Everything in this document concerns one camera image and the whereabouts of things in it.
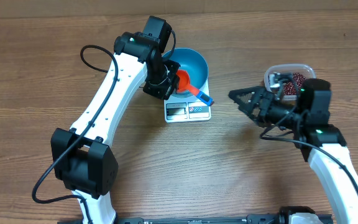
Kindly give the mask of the red scoop with blue handle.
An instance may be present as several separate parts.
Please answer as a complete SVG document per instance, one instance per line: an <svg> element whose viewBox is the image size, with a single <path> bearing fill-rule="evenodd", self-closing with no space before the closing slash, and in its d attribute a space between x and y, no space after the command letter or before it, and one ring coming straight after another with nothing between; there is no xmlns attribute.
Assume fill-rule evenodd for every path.
<svg viewBox="0 0 358 224"><path fill-rule="evenodd" d="M210 96L208 96L203 91L191 84L190 76L187 71L178 70L177 77L179 78L177 88L178 93L184 93L185 91L189 91L192 95L197 97L197 99L202 101L207 106L212 106L214 104L214 101Z"/></svg>

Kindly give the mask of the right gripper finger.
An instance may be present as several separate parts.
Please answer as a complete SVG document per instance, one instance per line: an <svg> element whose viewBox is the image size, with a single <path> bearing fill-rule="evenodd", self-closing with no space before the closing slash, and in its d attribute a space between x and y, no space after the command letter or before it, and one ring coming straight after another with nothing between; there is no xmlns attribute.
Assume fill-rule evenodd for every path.
<svg viewBox="0 0 358 224"><path fill-rule="evenodd" d="M239 110L253 120L263 120L265 118L267 107L264 99L266 93L240 93L234 97L239 105Z"/></svg>
<svg viewBox="0 0 358 224"><path fill-rule="evenodd" d="M253 86L250 88L243 88L238 90L231 90L228 94L233 101L252 101L254 98L259 98L265 92L262 86Z"/></svg>

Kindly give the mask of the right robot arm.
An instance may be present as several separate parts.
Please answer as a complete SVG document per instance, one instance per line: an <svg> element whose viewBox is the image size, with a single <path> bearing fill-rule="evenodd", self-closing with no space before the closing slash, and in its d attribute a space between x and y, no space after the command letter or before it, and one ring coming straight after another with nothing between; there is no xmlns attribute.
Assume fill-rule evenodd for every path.
<svg viewBox="0 0 358 224"><path fill-rule="evenodd" d="M266 141L290 142L318 176L338 223L358 223L358 175L347 142L329 123L331 84L306 79L295 88L293 106L281 101L280 92L262 86L231 90L228 94L256 125Z"/></svg>

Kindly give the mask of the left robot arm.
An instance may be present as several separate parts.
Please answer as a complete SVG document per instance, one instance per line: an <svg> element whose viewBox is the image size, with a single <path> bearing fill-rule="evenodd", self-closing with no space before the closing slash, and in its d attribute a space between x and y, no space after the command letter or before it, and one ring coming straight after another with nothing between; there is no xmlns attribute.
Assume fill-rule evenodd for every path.
<svg viewBox="0 0 358 224"><path fill-rule="evenodd" d="M111 146L117 126L140 88L160 100L177 89L179 63L162 54L175 33L166 20L150 16L141 32L125 32L114 42L109 70L85 112L66 131L51 138L57 179L80 203L80 223L114 223L109 191L118 163Z"/></svg>

